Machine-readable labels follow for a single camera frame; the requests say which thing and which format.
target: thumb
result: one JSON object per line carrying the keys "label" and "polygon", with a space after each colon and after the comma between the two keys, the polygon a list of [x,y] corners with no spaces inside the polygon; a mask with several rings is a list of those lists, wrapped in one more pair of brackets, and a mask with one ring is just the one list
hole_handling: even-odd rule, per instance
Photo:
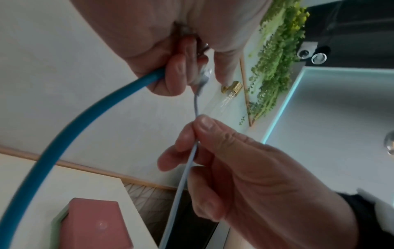
{"label": "thumb", "polygon": [[239,64],[243,46],[228,52],[215,52],[215,76],[220,84],[230,86],[233,82],[234,71]]}
{"label": "thumb", "polygon": [[198,116],[193,128],[201,145],[243,180],[250,181],[256,173],[266,171],[266,166],[272,165],[272,159],[264,151],[246,141],[247,136],[223,124],[218,125],[206,115]]}

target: wooden trim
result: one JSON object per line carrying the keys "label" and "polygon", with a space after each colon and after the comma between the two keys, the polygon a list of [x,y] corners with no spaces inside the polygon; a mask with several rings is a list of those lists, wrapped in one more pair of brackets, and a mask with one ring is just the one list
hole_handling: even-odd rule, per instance
{"label": "wooden trim", "polygon": [[[40,157],[39,155],[34,154],[34,153],[19,151],[19,150],[15,150],[15,149],[3,147],[3,146],[0,146],[0,153],[4,154],[4,155],[18,157],[18,158],[29,159],[29,160],[33,160],[33,161],[37,161],[38,158]],[[156,188],[160,188],[160,189],[164,189],[164,190],[176,190],[176,188],[174,188],[174,187],[168,187],[168,186],[163,186],[163,185],[159,185],[159,184],[155,184],[155,183],[150,183],[150,182],[140,180],[140,179],[132,177],[132,176],[126,176],[126,175],[122,175],[122,174],[118,174],[115,172],[110,172],[110,171],[106,171],[106,170],[102,170],[102,169],[95,169],[95,168],[75,164],[72,162],[66,162],[63,160],[59,160],[56,163],[56,165],[61,166],[61,167],[65,167],[65,168],[70,168],[70,169],[77,169],[77,170],[81,170],[81,171],[85,171],[85,172],[89,172],[89,173],[119,178],[123,183],[126,183],[126,184],[131,183],[131,184],[144,185],[147,187],[156,187]]]}
{"label": "wooden trim", "polygon": [[[246,70],[245,70],[245,57],[243,53],[241,54],[241,57],[239,59],[239,64],[241,65],[241,74],[242,74],[243,90],[245,93],[246,110],[249,110],[249,92],[247,90],[248,87],[247,87],[247,78],[246,78]],[[247,114],[247,119],[249,121],[249,126],[252,127],[254,120],[249,114]]]}

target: black sleeve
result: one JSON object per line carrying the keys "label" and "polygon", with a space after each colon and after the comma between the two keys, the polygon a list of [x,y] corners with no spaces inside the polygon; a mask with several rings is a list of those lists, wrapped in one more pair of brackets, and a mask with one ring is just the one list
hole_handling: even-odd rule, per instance
{"label": "black sleeve", "polygon": [[358,222],[359,241],[357,249],[394,248],[394,236],[384,232],[376,219],[375,204],[360,195],[339,194],[353,209]]}

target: fingernail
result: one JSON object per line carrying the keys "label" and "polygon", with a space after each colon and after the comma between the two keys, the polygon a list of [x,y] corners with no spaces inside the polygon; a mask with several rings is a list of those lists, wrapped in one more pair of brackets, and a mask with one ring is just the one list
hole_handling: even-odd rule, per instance
{"label": "fingernail", "polygon": [[186,63],[185,62],[179,63],[178,66],[176,67],[176,70],[179,75],[185,75],[186,74]]}
{"label": "fingernail", "polygon": [[210,203],[210,202],[205,203],[204,211],[205,211],[205,214],[210,219],[213,219],[213,216],[215,215],[215,208],[212,203]]}
{"label": "fingernail", "polygon": [[200,128],[204,131],[210,131],[214,125],[213,120],[208,116],[201,117],[200,122],[198,124]]}
{"label": "fingernail", "polygon": [[189,58],[194,58],[196,57],[196,43],[194,42],[193,44],[190,44],[186,47],[186,55]]}

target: hanging plant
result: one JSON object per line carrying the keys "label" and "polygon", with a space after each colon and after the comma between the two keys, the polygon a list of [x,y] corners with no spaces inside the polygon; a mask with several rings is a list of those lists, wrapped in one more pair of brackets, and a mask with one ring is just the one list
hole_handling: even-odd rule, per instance
{"label": "hanging plant", "polygon": [[248,109],[255,120],[272,110],[278,96],[288,89],[290,67],[298,60],[296,49],[300,39],[305,37],[302,28],[308,17],[309,13],[300,7],[298,0],[276,0],[261,21],[259,60],[251,69],[248,88],[251,94],[258,91],[257,101],[250,102]]}

